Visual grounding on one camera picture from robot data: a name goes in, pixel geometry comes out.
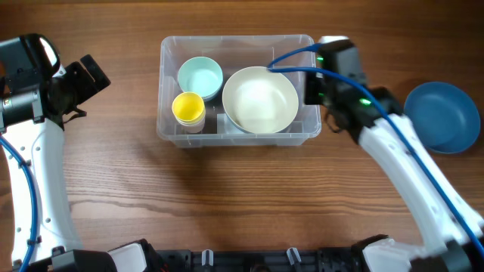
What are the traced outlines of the cream plate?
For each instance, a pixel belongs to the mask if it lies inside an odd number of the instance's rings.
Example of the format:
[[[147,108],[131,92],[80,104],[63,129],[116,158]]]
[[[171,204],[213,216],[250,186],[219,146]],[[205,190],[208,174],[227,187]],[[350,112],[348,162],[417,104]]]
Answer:
[[[291,81],[263,66],[234,73],[222,91],[227,117],[241,131],[272,134],[286,129],[299,111],[299,97]]]

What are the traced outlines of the yellow plastic cup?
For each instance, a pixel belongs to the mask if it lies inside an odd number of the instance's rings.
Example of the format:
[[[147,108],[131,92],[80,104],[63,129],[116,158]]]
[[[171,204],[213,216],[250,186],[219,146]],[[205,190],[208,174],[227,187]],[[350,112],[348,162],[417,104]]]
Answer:
[[[183,92],[172,102],[174,117],[184,124],[194,124],[206,114],[203,98],[194,92]]]

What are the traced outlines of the dark blue plate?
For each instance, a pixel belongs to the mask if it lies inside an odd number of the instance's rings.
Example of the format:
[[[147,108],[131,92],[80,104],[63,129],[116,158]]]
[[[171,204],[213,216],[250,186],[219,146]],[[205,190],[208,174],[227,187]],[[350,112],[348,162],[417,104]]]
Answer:
[[[471,97],[446,82],[426,82],[407,96],[405,115],[422,144],[435,153],[470,149],[481,132],[481,118]]]

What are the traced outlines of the mint green bowl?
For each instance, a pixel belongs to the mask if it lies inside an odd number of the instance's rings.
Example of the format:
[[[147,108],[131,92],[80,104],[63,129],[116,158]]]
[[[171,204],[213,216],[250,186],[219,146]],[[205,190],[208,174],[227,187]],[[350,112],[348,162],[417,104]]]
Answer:
[[[212,100],[224,82],[222,68],[209,57],[192,57],[178,70],[178,85],[183,92],[194,92],[204,101]]]

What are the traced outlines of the pink plastic cup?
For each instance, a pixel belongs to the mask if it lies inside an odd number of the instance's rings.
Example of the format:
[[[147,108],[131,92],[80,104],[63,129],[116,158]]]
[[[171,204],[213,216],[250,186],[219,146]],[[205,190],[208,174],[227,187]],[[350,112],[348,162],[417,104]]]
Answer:
[[[183,125],[182,129],[188,134],[200,133],[203,130],[204,124],[194,124],[194,125]]]

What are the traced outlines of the cream plastic cup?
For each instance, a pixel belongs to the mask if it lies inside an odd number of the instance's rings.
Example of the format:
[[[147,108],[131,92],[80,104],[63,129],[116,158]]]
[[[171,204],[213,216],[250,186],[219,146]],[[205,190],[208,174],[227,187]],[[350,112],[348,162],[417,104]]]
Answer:
[[[205,118],[201,118],[201,119],[198,119],[198,120],[195,120],[195,121],[182,121],[180,119],[176,119],[176,121],[183,125],[183,126],[187,126],[187,127],[193,127],[193,126],[204,126],[205,124]]]

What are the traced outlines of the blue plate front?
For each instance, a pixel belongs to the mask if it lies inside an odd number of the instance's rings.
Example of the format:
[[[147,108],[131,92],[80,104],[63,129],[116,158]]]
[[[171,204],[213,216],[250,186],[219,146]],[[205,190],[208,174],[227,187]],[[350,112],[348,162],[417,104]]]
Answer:
[[[249,132],[243,128],[241,128],[239,125],[235,124],[235,123],[232,123],[231,124],[233,126],[233,130],[237,130],[237,133],[238,134],[241,134],[241,133],[244,133],[244,134],[249,134]]]

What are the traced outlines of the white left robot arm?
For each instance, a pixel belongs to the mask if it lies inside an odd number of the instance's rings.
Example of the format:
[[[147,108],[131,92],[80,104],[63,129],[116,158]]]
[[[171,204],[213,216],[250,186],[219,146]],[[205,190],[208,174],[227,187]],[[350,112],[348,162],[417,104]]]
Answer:
[[[26,59],[1,80],[1,146],[14,200],[14,271],[167,271],[145,239],[107,252],[82,248],[67,201],[64,115],[110,84],[91,55],[62,69]]]

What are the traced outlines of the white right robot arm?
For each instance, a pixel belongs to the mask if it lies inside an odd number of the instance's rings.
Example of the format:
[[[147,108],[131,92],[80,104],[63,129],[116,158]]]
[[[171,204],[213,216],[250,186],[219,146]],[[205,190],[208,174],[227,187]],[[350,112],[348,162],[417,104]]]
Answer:
[[[411,212],[422,246],[385,235],[355,245],[366,271],[481,271],[483,218],[450,185],[385,88],[336,73],[306,72],[306,104],[320,104],[383,169]]]

